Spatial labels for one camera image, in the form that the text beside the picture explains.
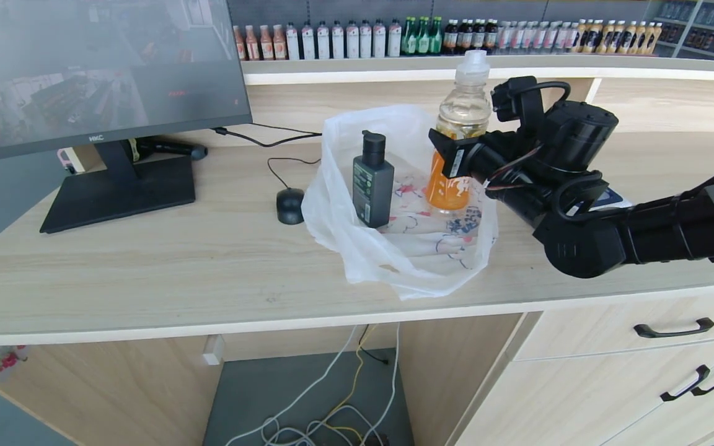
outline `orange juice bottle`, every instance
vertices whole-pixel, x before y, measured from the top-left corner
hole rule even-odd
[[[487,52],[470,50],[456,67],[456,88],[439,104],[437,131],[451,139],[484,135],[490,124],[492,107],[484,87],[490,74]],[[450,214],[464,209],[470,202],[470,177],[445,178],[445,161],[434,151],[431,178],[426,187],[426,199],[433,211]]]

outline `green bottle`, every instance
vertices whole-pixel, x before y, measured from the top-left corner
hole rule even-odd
[[[404,39],[402,39],[402,53],[407,56],[415,54],[417,50],[417,36],[415,33],[417,28],[415,26],[415,18],[407,17],[407,28],[404,31]]]
[[[420,28],[417,33],[417,53],[428,53],[428,17],[420,17]]]
[[[442,17],[434,17],[434,25],[431,26],[431,33],[429,33],[428,42],[428,53],[429,54],[439,54],[443,48],[443,30],[442,30]]]

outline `bottle cap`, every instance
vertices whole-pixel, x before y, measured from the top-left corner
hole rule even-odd
[[[485,85],[490,75],[490,63],[487,52],[471,49],[464,53],[464,59],[456,67],[456,82],[467,85]]]
[[[368,166],[379,166],[384,163],[386,141],[382,133],[363,130],[363,163]]]

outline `monitor screen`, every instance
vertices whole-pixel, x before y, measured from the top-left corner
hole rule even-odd
[[[246,122],[224,0],[0,0],[0,158]]]

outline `robotic arm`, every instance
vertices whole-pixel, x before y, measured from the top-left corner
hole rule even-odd
[[[541,90],[564,94],[544,111]],[[709,259],[714,262],[714,177],[674,197],[630,208],[590,211],[609,184],[587,168],[619,120],[586,102],[567,101],[566,82],[508,79],[492,91],[500,121],[516,132],[454,141],[434,129],[429,139],[448,178],[471,176],[534,228],[547,259],[578,278],[626,263]],[[567,212],[577,206],[574,214]]]

